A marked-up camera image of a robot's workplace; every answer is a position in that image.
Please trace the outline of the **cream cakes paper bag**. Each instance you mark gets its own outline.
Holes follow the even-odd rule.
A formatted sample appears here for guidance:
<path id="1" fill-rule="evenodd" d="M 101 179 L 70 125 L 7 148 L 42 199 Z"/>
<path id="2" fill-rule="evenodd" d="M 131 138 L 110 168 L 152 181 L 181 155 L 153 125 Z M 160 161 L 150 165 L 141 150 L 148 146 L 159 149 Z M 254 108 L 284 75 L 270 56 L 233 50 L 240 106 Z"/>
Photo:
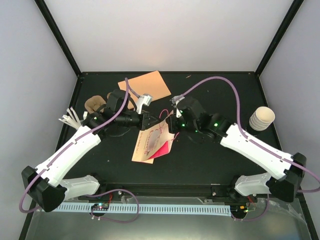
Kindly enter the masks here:
<path id="1" fill-rule="evenodd" d="M 132 162 L 153 164 L 154 159 L 167 155 L 179 133 L 170 133 L 166 120 L 174 111 L 165 110 L 167 117 L 147 130 L 140 130 L 132 155 Z"/>

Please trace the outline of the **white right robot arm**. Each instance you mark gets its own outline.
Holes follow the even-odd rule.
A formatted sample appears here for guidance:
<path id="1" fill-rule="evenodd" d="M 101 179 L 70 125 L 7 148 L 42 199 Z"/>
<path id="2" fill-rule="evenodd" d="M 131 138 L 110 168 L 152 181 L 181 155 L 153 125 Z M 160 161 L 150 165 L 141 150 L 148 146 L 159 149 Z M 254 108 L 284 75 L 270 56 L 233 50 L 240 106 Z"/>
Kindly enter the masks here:
<path id="1" fill-rule="evenodd" d="M 175 114 L 166 118 L 170 133 L 186 131 L 205 136 L 221 146 L 251 160 L 266 172 L 251 176 L 241 175 L 228 187 L 228 198 L 234 202 L 254 194 L 271 194 L 291 203 L 304 178 L 307 158 L 278 150 L 242 130 L 219 113 L 207 113 L 200 102 L 182 95 L 171 99 Z"/>

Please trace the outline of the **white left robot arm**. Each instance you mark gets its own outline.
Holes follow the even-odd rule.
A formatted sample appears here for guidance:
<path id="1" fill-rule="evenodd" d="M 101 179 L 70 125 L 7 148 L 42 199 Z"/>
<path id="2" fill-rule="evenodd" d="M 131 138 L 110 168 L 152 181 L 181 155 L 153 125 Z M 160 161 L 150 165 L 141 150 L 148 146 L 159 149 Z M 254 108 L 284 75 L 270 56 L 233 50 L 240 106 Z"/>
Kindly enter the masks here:
<path id="1" fill-rule="evenodd" d="M 65 179 L 70 169 L 92 148 L 121 128 L 137 128 L 146 130 L 152 121 L 158 121 L 143 106 L 149 106 L 153 98 L 149 94 L 131 97 L 133 90 L 116 89 L 109 93 L 107 99 L 96 95 L 85 102 L 87 116 L 78 119 L 73 108 L 69 115 L 63 117 L 67 125 L 75 127 L 75 134 L 51 157 L 37 167 L 27 166 L 22 172 L 25 188 L 24 195 L 29 195 L 45 212 L 55 210 L 62 202 L 92 195 L 95 199 L 103 199 L 108 192 L 106 185 L 87 175 L 84 177 Z"/>

